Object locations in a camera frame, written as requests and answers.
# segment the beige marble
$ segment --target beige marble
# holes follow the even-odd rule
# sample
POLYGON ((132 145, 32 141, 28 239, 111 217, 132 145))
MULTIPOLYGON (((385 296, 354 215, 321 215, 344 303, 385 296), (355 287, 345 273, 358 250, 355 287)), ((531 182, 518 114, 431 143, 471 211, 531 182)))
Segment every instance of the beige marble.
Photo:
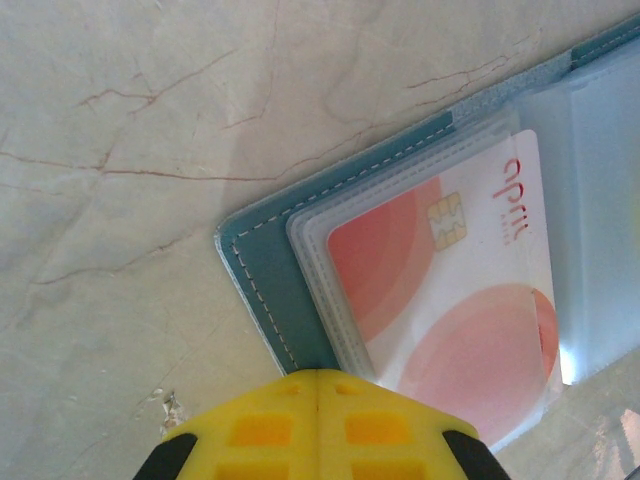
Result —
MULTIPOLYGON (((214 227, 639 7, 0 0, 0 478, 130 478, 165 392, 198 413, 276 378, 214 227)), ((626 393, 611 370, 505 452, 518 478, 638 463, 589 473, 638 428, 630 358, 626 393)))

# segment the white stitching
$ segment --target white stitching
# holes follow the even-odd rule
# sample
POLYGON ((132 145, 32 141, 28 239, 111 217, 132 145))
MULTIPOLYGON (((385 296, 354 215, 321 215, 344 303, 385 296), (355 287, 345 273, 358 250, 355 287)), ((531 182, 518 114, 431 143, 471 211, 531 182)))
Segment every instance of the white stitching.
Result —
MULTIPOLYGON (((425 141, 430 140, 433 137, 436 137, 436 136, 440 135, 441 133, 443 133, 443 132, 447 131, 448 129, 450 129, 452 126, 453 126, 452 124, 449 124, 446 127, 441 128, 437 132, 432 133, 431 135, 429 135, 428 137, 423 138, 422 140, 417 142, 415 145, 411 145, 411 146, 405 148, 404 151, 408 152, 408 151, 412 150, 413 148, 418 147, 419 145, 422 145, 425 141)), ((326 195, 327 193, 335 190, 336 188, 340 188, 342 185, 344 185, 346 183, 349 183, 349 182, 352 182, 353 180, 355 180, 356 178, 359 178, 360 176, 364 175, 368 171, 375 170, 376 168, 380 167, 381 165, 384 165, 384 164, 390 162, 391 160, 397 159, 401 155, 402 155, 402 153, 398 152, 398 153, 394 154, 392 157, 387 157, 384 160, 382 160, 381 162, 378 162, 375 165, 371 165, 369 168, 365 168, 364 170, 362 170, 357 175, 353 175, 353 176, 347 178, 346 180, 343 180, 342 182, 336 183, 333 187, 330 187, 330 188, 327 188, 327 189, 323 190, 322 192, 320 192, 320 196, 326 195)), ((267 313, 267 316, 269 317, 269 321, 271 322, 271 326, 273 327, 273 331, 276 332, 276 335, 278 335, 278 338, 280 339, 280 343, 282 343, 282 346, 283 346, 285 352, 287 352, 287 355, 289 355, 289 358, 291 359, 291 362, 293 363, 293 366, 295 368, 300 368, 300 366, 298 365, 298 362, 296 362, 295 358, 293 358, 293 354, 291 353, 291 350, 289 350, 289 346, 287 345, 287 342, 285 342, 284 337, 282 336, 282 333, 280 333, 280 329, 278 328, 278 324, 276 323, 275 319, 273 318, 273 315, 271 314, 271 311, 269 310, 269 307, 267 306, 267 302, 265 301, 264 297, 262 296, 262 294, 258 290, 258 287, 257 287, 257 285, 256 285, 256 283, 255 283, 255 281, 253 279, 253 276, 249 273, 249 269, 247 268, 247 264, 242 259, 242 256, 240 255, 240 250, 236 246, 236 242, 241 237, 244 237, 245 235, 248 235, 249 233, 253 232, 254 230, 259 229, 260 227, 262 227, 262 226, 264 226, 264 225, 266 225, 268 223, 274 222, 278 218, 290 213, 292 210, 294 210, 296 208, 299 208, 299 207, 307 204, 310 201, 315 200, 316 198, 318 198, 317 194, 310 196, 305 201, 297 203, 294 207, 287 208, 286 210, 280 212, 278 215, 274 215, 273 217, 269 218, 268 220, 262 221, 262 222, 258 223, 257 225, 251 227, 249 230, 246 230, 246 231, 244 231, 242 233, 239 233, 238 235, 236 235, 236 237, 231 242, 231 249, 233 251, 233 254, 238 259, 238 263, 240 264, 240 266, 244 270, 245 275, 249 279, 249 282, 251 284, 251 288, 253 289, 253 292, 256 294, 256 297, 258 298, 258 301, 262 304, 262 307, 264 308, 264 311, 267 313)))
POLYGON ((262 304, 262 307, 264 308, 264 311, 267 313, 267 315, 269 317, 269 320, 271 321, 271 325, 273 327, 273 331, 276 332, 276 335, 278 335, 278 338, 280 339, 280 343, 282 343, 282 346, 284 347, 284 351, 287 352, 287 354, 289 355, 289 358, 291 359, 291 362, 293 363, 293 366, 295 368, 300 368, 300 366, 298 365, 298 362, 296 362, 296 359, 293 358, 293 355, 291 354, 291 350, 289 350, 289 346, 287 345, 287 342, 284 341, 284 337, 280 333, 280 330, 278 329, 278 325, 276 324, 276 321, 273 318, 273 315, 271 315, 271 312, 269 311, 269 307, 267 306, 267 303, 264 301, 264 298, 262 297, 262 294, 260 293, 260 291, 258 290, 258 287, 256 286, 255 282, 253 281, 253 277, 249 273, 249 269, 246 267, 246 264, 244 263, 244 260, 242 259, 242 256, 240 255, 240 250, 238 250, 238 247, 236 247, 236 242, 237 242, 238 238, 240 238, 240 237, 239 236, 236 237, 233 240, 233 242, 231 242, 231 248, 233 250, 233 253, 236 256, 236 258, 238 259, 238 263, 240 263, 240 265, 242 265, 242 268, 244 269, 245 275, 247 276, 247 278, 251 282, 251 288, 253 288, 253 291, 256 294, 256 297, 258 297, 258 300, 262 304))
POLYGON ((618 37, 614 38, 613 40, 610 40, 610 41, 608 41, 607 43, 604 43, 604 44, 600 45, 599 47, 596 47, 596 48, 594 48, 594 49, 592 49, 592 50, 588 51, 587 53, 585 53, 585 54, 584 54, 584 55, 582 55, 581 57, 576 58, 575 60, 573 60, 573 61, 571 62, 571 65, 573 66, 574 64, 578 63, 578 62, 579 62, 580 60, 582 60, 583 58, 585 58, 585 57, 589 57, 589 56, 593 55, 594 53, 599 52, 600 50, 604 50, 604 49, 605 49, 605 48, 607 48, 609 45, 612 45, 612 44, 614 44, 614 43, 616 43, 616 42, 618 42, 618 41, 622 40, 623 38, 628 37, 629 35, 633 35, 633 34, 634 34, 635 32, 637 32, 638 30, 640 30, 640 25, 639 25, 639 26, 637 26, 637 27, 635 27, 635 28, 633 28, 633 29, 631 29, 631 30, 629 30, 629 31, 628 31, 628 32, 626 32, 626 33, 623 33, 622 35, 620 35, 620 36, 618 36, 618 37))

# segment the gold chip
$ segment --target gold chip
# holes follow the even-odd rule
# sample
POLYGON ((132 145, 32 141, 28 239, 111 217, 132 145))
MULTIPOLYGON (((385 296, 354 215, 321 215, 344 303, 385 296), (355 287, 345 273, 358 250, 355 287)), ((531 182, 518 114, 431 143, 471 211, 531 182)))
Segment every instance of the gold chip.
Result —
POLYGON ((427 209, 436 250, 444 250, 467 236, 462 200, 458 192, 441 198, 427 209))

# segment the teal leather cover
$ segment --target teal leather cover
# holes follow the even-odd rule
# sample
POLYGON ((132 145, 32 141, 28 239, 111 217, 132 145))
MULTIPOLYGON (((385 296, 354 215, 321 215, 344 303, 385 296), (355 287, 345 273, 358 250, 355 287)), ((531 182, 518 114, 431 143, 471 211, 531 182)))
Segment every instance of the teal leather cover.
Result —
POLYGON ((557 81, 637 37, 640 15, 226 219, 216 232, 216 246, 281 369, 339 368, 289 244, 286 224, 293 213, 402 162, 517 93, 557 81))

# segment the pink card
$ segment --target pink card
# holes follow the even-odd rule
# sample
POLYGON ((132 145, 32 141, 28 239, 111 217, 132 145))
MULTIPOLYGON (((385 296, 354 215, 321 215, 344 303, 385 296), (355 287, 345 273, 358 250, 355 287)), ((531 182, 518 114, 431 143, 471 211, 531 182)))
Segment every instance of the pink card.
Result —
POLYGON ((535 410, 558 337, 533 131, 336 228, 328 250, 382 385, 488 444, 535 410))

